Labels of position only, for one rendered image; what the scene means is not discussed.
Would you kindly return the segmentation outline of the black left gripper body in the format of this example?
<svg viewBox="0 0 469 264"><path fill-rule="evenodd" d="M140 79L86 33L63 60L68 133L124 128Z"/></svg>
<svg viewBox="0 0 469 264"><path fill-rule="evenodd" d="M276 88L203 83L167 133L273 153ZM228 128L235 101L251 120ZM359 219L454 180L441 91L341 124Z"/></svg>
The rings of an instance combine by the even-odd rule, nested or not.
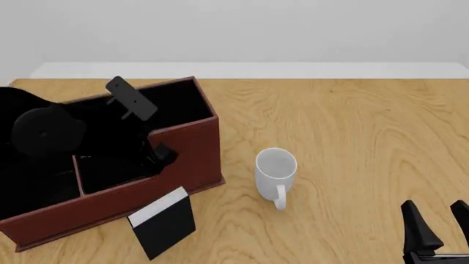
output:
<svg viewBox="0 0 469 264"><path fill-rule="evenodd" d="M163 163L156 156L153 146L149 142L148 135L149 130L147 127L143 127L139 133L142 163L149 170L150 176L159 175L163 170Z"/></svg>

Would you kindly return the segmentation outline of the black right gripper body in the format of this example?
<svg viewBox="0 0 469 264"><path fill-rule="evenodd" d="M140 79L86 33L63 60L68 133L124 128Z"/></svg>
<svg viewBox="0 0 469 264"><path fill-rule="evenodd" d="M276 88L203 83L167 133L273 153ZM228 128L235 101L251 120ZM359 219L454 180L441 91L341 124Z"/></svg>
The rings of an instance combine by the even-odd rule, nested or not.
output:
<svg viewBox="0 0 469 264"><path fill-rule="evenodd" d="M436 254L432 249L404 249L405 264L469 264L469 254Z"/></svg>

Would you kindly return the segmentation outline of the red-brown desk caddy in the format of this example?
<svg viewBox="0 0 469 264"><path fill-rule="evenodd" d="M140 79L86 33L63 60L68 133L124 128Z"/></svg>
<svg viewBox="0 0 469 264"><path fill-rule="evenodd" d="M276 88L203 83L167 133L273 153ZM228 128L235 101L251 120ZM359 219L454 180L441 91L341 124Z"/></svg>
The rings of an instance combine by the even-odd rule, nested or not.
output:
<svg viewBox="0 0 469 264"><path fill-rule="evenodd" d="M143 121L148 139L179 153L159 175L117 158L54 155L28 158L0 150L0 232L27 250L75 232L130 215L182 186L196 193L224 182L219 120L198 81L181 78L134 87L158 107ZM71 100L78 106L106 106L112 94ZM122 117L128 110L109 104Z"/></svg>

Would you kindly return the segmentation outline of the small flat dark plate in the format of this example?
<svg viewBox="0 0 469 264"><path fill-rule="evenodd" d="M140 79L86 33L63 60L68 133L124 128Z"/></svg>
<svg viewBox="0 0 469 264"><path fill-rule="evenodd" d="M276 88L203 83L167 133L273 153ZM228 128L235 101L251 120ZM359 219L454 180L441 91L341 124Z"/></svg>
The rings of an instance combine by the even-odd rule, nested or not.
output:
<svg viewBox="0 0 469 264"><path fill-rule="evenodd" d="M121 120L125 120L131 114L134 114L140 120L146 121L158 110L156 105L120 76L111 79L106 84L106 89L112 94L112 99L107 102L108 105L118 100L128 110L121 117Z"/></svg>

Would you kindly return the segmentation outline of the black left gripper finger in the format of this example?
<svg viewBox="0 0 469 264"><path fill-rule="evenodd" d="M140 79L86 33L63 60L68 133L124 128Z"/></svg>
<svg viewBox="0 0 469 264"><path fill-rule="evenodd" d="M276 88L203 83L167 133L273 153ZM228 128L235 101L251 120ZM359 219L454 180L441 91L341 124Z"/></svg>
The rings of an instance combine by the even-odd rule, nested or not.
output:
<svg viewBox="0 0 469 264"><path fill-rule="evenodd" d="M155 157L162 166L173 164L177 160L178 155L179 153L177 151L166 146L163 142L160 142L157 147L155 147Z"/></svg>

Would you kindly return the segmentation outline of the black book with white spine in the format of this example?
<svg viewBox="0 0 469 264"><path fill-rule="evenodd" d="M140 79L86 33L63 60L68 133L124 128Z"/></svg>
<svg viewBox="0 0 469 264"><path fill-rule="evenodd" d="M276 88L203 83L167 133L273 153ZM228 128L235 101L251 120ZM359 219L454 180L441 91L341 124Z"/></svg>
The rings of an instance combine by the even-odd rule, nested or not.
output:
<svg viewBox="0 0 469 264"><path fill-rule="evenodd" d="M196 230L191 200L182 186L132 213L127 219L149 260Z"/></svg>

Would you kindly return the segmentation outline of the white mug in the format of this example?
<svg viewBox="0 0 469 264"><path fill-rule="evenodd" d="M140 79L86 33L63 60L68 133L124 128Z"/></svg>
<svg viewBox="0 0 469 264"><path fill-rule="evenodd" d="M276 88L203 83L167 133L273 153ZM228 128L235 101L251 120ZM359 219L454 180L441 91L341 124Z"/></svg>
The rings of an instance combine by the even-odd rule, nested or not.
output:
<svg viewBox="0 0 469 264"><path fill-rule="evenodd" d="M298 163L287 150L278 147L264 149L255 159L254 179L257 191L274 203L277 210L287 206L287 193L294 182Z"/></svg>

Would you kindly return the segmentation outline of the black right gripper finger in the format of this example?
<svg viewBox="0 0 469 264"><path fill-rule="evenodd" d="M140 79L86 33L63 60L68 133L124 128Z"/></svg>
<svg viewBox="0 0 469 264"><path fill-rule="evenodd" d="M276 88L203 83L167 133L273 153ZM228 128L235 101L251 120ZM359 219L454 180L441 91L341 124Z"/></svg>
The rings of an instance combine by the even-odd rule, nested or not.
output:
<svg viewBox="0 0 469 264"><path fill-rule="evenodd" d="M463 235L469 237L469 205L459 199L450 206Z"/></svg>
<svg viewBox="0 0 469 264"><path fill-rule="evenodd" d="M405 229L404 250L437 250L444 246L412 200L403 202L401 211Z"/></svg>

